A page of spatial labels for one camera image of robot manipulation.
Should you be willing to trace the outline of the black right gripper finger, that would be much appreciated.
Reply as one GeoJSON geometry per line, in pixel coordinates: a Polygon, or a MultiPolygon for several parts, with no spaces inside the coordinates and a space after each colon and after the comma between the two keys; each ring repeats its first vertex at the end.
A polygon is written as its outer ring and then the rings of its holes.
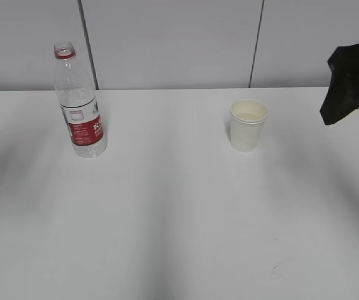
{"type": "Polygon", "coordinates": [[[332,74],[359,75],[359,43],[350,46],[338,46],[327,63],[332,74]]]}
{"type": "Polygon", "coordinates": [[[333,74],[320,108],[324,124],[335,124],[357,109],[359,109],[359,75],[333,74]]]}

